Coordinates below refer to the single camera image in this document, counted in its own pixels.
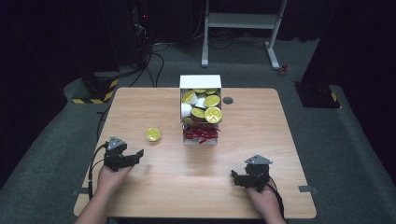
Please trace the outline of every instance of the dark background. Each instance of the dark background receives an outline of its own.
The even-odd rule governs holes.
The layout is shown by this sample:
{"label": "dark background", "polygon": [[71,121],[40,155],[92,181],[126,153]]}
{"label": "dark background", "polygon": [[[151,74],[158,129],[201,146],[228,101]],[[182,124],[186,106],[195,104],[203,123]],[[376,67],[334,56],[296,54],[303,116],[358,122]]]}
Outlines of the dark background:
{"label": "dark background", "polygon": [[[117,71],[139,63],[134,29],[130,29],[131,6],[146,3],[149,30],[186,43],[191,42],[203,13],[201,1],[196,0],[166,1],[166,6],[161,6],[161,1],[119,2],[2,1],[1,95],[6,103],[0,118],[6,147],[1,149],[1,186],[67,103],[63,93],[67,83],[87,73]],[[278,39],[322,37],[303,83],[343,88],[373,149],[395,181],[392,64],[396,47],[392,38],[396,31],[392,24],[396,20],[392,12],[396,6],[390,0],[358,4],[347,0],[336,7],[337,2],[289,1]],[[254,7],[261,5],[258,0],[212,1],[211,8],[262,13],[276,11],[278,4],[271,0],[268,7],[261,8]]]}

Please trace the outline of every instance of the cardboard box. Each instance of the cardboard box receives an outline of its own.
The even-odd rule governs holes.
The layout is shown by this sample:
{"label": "cardboard box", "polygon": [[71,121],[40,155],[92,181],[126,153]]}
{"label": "cardboard box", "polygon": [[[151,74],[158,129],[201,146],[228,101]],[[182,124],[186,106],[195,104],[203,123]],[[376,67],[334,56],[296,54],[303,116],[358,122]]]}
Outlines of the cardboard box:
{"label": "cardboard box", "polygon": [[[183,75],[179,87],[183,144],[216,144],[222,119],[220,75]],[[220,116],[209,119],[210,112]]]}

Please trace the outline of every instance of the black curtain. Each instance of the black curtain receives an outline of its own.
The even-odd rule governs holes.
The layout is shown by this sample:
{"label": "black curtain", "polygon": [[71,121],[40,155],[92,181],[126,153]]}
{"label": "black curtain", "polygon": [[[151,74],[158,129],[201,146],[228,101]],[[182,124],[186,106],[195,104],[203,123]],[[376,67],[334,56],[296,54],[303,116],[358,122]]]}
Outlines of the black curtain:
{"label": "black curtain", "polygon": [[59,1],[0,3],[0,188],[67,103],[64,86],[80,77],[64,49],[63,28]]}
{"label": "black curtain", "polygon": [[278,39],[301,41],[321,38],[338,0],[289,0],[285,8]]}
{"label": "black curtain", "polygon": [[339,85],[376,155],[396,183],[396,2],[341,0],[302,85]]}

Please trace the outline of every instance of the yellow object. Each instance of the yellow object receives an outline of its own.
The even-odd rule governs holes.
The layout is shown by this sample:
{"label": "yellow object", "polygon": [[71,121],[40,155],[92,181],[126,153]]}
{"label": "yellow object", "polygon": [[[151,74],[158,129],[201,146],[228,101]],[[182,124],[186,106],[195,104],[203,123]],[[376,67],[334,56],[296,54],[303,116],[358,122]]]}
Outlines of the yellow object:
{"label": "yellow object", "polygon": [[200,109],[200,108],[193,108],[191,110],[191,113],[195,117],[200,118],[200,119],[203,119],[205,117],[205,111],[203,109]]}
{"label": "yellow object", "polygon": [[206,89],[194,89],[196,93],[204,93]]}
{"label": "yellow object", "polygon": [[204,105],[206,107],[216,106],[220,103],[220,98],[217,95],[210,95],[205,98]]}
{"label": "yellow object", "polygon": [[150,142],[155,142],[160,139],[160,131],[156,128],[150,128],[146,132],[146,137]]}
{"label": "yellow object", "polygon": [[206,94],[211,95],[214,94],[218,89],[207,89]]}
{"label": "yellow object", "polygon": [[209,107],[205,111],[205,119],[209,123],[218,123],[221,121],[222,112],[218,107]]}
{"label": "yellow object", "polygon": [[184,104],[188,104],[194,98],[194,91],[187,91],[184,93],[183,98],[181,98],[181,102]]}

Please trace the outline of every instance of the metal stand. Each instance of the metal stand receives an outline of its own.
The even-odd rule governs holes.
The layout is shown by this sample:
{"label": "metal stand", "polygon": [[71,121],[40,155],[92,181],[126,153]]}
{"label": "metal stand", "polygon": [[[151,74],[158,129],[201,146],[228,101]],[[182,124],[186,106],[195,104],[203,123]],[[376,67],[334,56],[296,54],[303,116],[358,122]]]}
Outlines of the metal stand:
{"label": "metal stand", "polygon": [[209,13],[209,0],[206,0],[205,9],[205,36],[202,49],[202,67],[209,66],[208,32],[209,27],[251,28],[273,30],[270,42],[265,42],[271,65],[275,70],[280,68],[274,52],[276,35],[282,22],[283,13],[288,0],[282,0],[276,15],[239,14],[239,13]]}

